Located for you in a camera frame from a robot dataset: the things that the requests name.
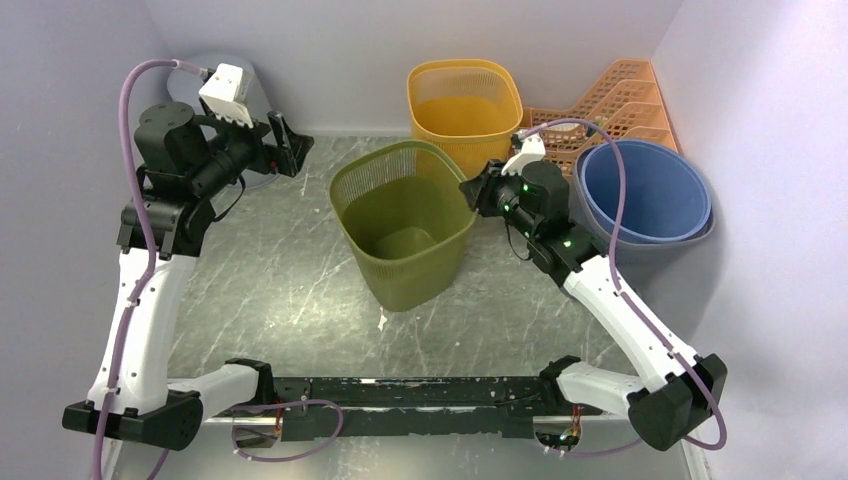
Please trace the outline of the olive green mesh bin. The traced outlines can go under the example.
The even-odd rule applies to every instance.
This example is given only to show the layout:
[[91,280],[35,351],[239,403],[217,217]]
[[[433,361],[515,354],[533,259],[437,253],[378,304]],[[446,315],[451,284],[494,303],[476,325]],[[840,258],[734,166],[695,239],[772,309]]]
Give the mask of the olive green mesh bin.
[[410,310],[453,283],[475,223],[459,189],[465,179],[442,149],[421,140],[379,148],[332,178],[331,206],[384,309]]

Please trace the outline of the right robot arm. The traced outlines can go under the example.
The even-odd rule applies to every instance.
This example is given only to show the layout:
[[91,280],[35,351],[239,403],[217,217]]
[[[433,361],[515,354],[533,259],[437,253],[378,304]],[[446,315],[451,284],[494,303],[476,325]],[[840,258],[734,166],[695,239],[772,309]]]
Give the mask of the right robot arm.
[[525,239],[530,261],[561,292],[582,304],[635,368],[634,375],[593,367],[579,359],[553,369],[539,391],[550,413],[574,404],[626,417],[639,439],[667,451],[709,419],[727,430],[718,404],[728,368],[716,354],[701,355],[675,335],[618,271],[611,255],[569,212],[570,188],[558,168],[532,162],[514,172],[491,161],[460,183],[468,208],[500,217]]

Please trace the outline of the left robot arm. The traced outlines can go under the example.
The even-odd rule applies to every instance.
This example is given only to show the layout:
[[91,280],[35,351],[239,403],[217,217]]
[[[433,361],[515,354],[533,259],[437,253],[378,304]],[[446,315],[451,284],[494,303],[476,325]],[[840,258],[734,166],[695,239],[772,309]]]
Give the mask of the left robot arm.
[[179,451],[201,423],[233,406],[261,416],[277,400],[268,363],[236,358],[210,374],[170,382],[179,306],[209,227],[212,205],[246,170],[296,176],[313,146],[277,111],[240,125],[188,104],[145,110],[134,134],[141,194],[121,214],[119,290],[103,363],[87,397],[68,405],[66,430]]

